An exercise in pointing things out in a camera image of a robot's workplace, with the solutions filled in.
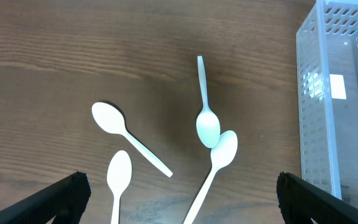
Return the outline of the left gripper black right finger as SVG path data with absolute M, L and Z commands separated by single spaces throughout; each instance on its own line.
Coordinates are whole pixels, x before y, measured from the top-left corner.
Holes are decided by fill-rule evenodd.
M 358 208 L 292 173 L 280 173 L 276 190 L 278 207 L 286 224 L 358 223 Z

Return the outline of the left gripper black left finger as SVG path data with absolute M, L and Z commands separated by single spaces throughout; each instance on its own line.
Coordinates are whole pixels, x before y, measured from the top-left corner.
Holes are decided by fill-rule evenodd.
M 74 172 L 0 211 L 0 224 L 79 224 L 91 197 L 87 175 Z

